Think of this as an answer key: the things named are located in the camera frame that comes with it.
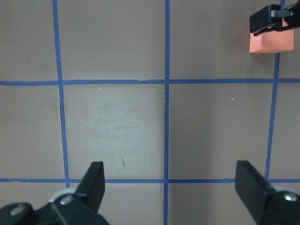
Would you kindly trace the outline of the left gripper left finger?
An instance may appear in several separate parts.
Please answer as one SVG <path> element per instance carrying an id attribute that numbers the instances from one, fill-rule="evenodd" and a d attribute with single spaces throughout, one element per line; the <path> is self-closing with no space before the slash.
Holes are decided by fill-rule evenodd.
<path id="1" fill-rule="evenodd" d="M 75 190 L 57 196 L 51 209 L 59 225 L 104 225 L 98 214 L 105 193 L 105 175 L 102 162 L 93 162 Z"/>

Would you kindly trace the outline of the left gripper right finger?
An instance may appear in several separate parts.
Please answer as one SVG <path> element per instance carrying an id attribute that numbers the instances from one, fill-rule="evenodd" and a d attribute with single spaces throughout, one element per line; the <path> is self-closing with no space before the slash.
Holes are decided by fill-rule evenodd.
<path id="1" fill-rule="evenodd" d="M 300 194 L 289 187 L 271 185 L 246 160 L 238 160 L 235 190 L 257 225 L 298 225 Z"/>

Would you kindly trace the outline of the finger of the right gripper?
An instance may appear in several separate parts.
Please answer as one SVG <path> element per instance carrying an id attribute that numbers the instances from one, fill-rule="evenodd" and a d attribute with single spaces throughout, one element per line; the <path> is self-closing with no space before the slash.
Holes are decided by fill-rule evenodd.
<path id="1" fill-rule="evenodd" d="M 270 4 L 249 17 L 249 31 L 254 36 L 272 31 L 283 32 L 299 27 L 299 4 L 287 7 Z"/>

